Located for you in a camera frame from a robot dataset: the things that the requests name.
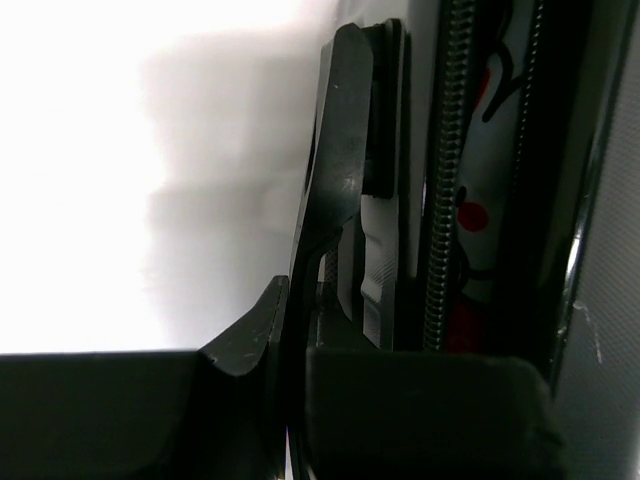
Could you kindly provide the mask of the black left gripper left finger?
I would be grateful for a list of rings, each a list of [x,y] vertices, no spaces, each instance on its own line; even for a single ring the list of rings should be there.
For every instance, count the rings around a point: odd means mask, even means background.
[[[197,350],[5,355],[5,479],[278,479],[277,357],[289,290]]]

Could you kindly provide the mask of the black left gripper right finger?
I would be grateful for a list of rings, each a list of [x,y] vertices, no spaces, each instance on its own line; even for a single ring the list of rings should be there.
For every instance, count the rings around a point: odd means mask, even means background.
[[[564,479],[546,382],[514,358],[311,348],[307,463],[318,479]]]

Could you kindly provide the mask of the grey suitcase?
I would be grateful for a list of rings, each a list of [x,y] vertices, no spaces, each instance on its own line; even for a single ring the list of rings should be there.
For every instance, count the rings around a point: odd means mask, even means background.
[[[297,479],[639,475],[639,5],[341,1],[284,323]]]

